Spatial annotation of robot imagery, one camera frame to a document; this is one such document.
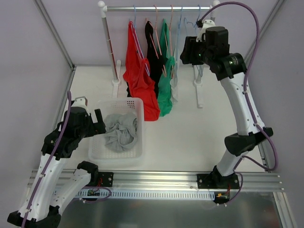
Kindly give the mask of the white tank top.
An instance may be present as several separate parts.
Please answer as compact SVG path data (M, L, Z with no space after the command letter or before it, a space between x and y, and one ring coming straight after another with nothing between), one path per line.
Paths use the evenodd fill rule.
M170 80L170 85L171 85L171 101L173 104L176 104L178 102L178 79L177 79L177 54L178 54L178 48L176 47L174 50L174 60L175 60L175 65L173 67L173 73L172 73L172 78Z

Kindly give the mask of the grey tank top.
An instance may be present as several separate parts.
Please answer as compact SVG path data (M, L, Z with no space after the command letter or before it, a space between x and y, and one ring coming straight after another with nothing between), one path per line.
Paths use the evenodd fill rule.
M114 152L125 152L137 144L137 117L134 113L110 114L105 120L105 146Z

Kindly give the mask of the pink hanger of green top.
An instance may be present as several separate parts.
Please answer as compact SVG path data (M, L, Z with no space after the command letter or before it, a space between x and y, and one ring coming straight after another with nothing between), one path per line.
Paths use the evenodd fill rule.
M162 20L161 26L161 36L160 36L160 51L162 53L164 63L165 63L165 71L166 76L170 76L171 79L174 77L174 66L175 66L175 58L174 58L174 49L172 44L172 34L171 34L171 26L173 20L173 6L170 5L170 22L167 23L166 19Z

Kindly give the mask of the green tank top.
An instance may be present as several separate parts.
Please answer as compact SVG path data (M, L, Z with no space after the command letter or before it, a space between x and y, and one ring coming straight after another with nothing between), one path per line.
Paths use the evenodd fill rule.
M171 49L170 30L166 19L162 21L161 35L159 38L160 50L164 59L166 75L161 74L158 82L159 94L158 105L160 109L160 117L164 117L172 110L173 104L171 101L171 79L172 72L175 66L175 59Z

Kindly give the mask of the red tank top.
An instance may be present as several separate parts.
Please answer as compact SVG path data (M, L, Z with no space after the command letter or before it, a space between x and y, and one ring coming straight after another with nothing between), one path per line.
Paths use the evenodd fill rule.
M155 82L149 76L150 64L147 58L142 57L132 21L128 22L125 67L123 78L127 83L127 92L131 97L142 100L145 121L157 121L160 109L154 91Z

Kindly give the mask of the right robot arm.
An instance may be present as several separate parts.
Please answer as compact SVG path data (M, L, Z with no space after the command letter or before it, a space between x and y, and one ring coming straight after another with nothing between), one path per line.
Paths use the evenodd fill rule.
M240 53L231 53L228 30L221 26L210 27L201 39L185 38L180 55L183 64L209 66L224 88L237 126L237 132L225 137L226 151L212 172L201 179L199 187L224 189L233 186L237 175L234 169L257 145L273 135L258 113L245 82L247 67Z

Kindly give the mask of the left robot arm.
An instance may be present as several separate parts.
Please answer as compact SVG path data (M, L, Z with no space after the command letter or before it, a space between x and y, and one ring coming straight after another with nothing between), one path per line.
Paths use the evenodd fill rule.
M75 195L83 187L99 184L98 166L83 161L57 195L53 194L62 170L80 141L105 133L101 111L96 109L95 115L96 123L85 108L70 107L64 120L45 137L38 173L30 193L22 207L9 214L7 221L10 224L21 228L56 228Z

